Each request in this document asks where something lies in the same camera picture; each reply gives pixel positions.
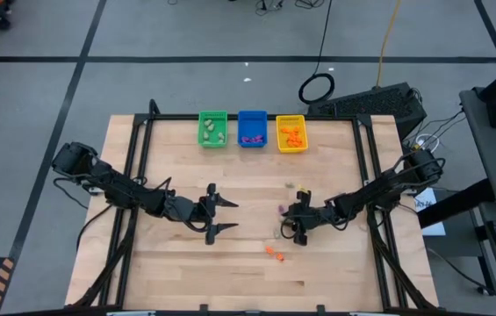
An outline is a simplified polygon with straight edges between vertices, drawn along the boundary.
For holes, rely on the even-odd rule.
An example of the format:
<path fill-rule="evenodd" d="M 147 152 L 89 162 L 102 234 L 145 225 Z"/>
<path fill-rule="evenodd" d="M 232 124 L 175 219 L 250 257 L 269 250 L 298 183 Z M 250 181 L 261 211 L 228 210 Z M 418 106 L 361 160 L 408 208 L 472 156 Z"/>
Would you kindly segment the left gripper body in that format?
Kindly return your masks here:
<path fill-rule="evenodd" d="M 211 222 L 206 210 L 206 197 L 200 197 L 197 202 L 181 197 L 167 197 L 163 206 L 163 216 L 170 221 L 204 223 Z"/>

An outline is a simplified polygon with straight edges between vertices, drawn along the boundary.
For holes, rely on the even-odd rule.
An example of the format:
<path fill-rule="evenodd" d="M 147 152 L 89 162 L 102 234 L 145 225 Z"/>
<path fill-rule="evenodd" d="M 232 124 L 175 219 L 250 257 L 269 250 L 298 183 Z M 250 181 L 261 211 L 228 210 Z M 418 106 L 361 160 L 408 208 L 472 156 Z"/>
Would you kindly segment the black computer case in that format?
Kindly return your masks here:
<path fill-rule="evenodd" d="M 393 116 L 401 140 L 427 116 L 420 92 L 411 88 L 408 83 L 373 88 L 313 104 L 308 107 L 308 114 L 327 117 L 357 114 Z"/>

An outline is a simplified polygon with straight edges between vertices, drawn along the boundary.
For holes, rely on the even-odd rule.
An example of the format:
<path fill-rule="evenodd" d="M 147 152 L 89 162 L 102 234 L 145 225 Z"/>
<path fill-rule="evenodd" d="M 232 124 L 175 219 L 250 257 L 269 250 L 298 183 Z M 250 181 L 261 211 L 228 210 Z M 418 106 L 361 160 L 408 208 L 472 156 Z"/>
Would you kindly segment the green plastic basket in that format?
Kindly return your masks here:
<path fill-rule="evenodd" d="M 198 114 L 198 145 L 201 147 L 224 147 L 227 144 L 227 118 L 226 111 L 201 111 Z M 212 121 L 211 125 L 214 125 L 213 131 L 209 131 L 208 126 L 205 126 L 204 122 L 207 119 Z M 204 141 L 204 132 L 210 134 L 209 141 Z M 219 140 L 221 140 L 218 136 L 219 133 L 225 135 L 222 140 L 225 140 L 226 144 L 219 144 Z"/>

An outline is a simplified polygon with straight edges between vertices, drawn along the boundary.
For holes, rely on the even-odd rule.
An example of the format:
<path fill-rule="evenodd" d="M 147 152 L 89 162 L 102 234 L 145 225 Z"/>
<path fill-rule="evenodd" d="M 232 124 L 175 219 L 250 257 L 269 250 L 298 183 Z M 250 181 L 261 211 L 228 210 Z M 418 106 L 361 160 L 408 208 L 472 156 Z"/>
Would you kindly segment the yellow plastic basket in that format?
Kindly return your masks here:
<path fill-rule="evenodd" d="M 293 138 L 294 142 L 303 142 L 303 147 L 289 147 L 287 139 L 289 138 L 289 133 L 293 133 L 292 129 L 298 126 L 301 135 L 301 141 L 298 141 L 296 137 Z M 289 133 L 282 133 L 282 128 L 290 129 Z M 276 130 L 277 130 L 277 147 L 281 154 L 296 154 L 305 152 L 308 149 L 308 137 L 306 133 L 306 121 L 304 115 L 279 115 L 276 117 Z"/>

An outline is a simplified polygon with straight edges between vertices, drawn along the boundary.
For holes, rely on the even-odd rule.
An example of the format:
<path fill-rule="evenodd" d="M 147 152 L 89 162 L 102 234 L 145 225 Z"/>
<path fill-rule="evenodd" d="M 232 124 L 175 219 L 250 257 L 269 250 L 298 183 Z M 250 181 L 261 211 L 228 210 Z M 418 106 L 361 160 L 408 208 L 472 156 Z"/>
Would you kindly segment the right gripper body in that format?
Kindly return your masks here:
<path fill-rule="evenodd" d="M 332 226 L 337 228 L 339 226 L 339 216 L 331 205 L 325 207 L 306 207 L 306 230 L 312 230 L 318 226 Z"/>

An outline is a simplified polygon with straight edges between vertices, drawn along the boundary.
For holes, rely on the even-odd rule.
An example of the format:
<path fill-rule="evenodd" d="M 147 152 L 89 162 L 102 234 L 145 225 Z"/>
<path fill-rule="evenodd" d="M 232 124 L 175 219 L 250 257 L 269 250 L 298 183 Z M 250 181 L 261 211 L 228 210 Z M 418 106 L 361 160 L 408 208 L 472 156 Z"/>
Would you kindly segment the blue plastic basket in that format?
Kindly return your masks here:
<path fill-rule="evenodd" d="M 265 143 L 242 143 L 242 138 L 262 135 Z M 238 144 L 241 147 L 264 147 L 268 140 L 268 118 L 266 111 L 240 111 L 238 113 Z"/>

